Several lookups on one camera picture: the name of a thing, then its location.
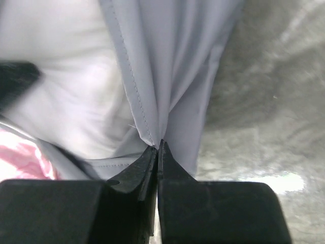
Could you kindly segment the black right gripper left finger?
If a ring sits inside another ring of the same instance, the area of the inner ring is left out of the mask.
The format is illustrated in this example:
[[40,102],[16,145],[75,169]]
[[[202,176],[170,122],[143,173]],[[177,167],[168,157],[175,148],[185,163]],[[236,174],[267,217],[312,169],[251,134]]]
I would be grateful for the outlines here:
[[148,147],[109,180],[5,180],[1,243],[148,243],[156,173]]

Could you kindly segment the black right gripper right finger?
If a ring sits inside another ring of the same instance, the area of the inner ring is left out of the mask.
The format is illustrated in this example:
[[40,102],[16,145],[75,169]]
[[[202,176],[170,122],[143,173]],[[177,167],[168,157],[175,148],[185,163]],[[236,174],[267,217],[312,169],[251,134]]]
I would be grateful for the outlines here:
[[158,213],[163,243],[291,243],[279,199],[265,183],[198,181],[162,141]]

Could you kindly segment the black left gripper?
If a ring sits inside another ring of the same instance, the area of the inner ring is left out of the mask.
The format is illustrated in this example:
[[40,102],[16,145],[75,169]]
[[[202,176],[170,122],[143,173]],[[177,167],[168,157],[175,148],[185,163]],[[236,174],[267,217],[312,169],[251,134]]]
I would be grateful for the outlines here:
[[1,113],[12,106],[42,77],[30,62],[1,62]]

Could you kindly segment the white pillow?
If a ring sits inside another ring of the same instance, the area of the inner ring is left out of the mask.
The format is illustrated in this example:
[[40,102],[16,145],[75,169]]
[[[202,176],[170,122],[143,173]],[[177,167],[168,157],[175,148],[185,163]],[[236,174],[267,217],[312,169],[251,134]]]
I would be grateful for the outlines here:
[[1,63],[41,75],[5,110],[30,135],[87,160],[140,154],[102,1],[1,1]]

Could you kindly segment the grey pillowcase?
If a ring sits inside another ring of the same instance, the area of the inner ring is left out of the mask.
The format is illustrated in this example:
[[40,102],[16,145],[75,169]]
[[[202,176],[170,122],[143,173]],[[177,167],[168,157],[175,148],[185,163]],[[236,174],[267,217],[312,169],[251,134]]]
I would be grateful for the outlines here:
[[195,175],[212,85],[243,5],[243,1],[100,1],[135,126],[115,154],[102,160],[75,159],[42,142],[59,175],[109,179],[161,140]]

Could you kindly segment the pink floral pillow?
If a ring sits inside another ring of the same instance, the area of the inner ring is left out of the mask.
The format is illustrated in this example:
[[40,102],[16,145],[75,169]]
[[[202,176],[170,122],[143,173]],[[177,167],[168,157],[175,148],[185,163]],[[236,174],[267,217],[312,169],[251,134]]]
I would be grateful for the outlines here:
[[60,179],[57,170],[30,140],[1,129],[1,181]]

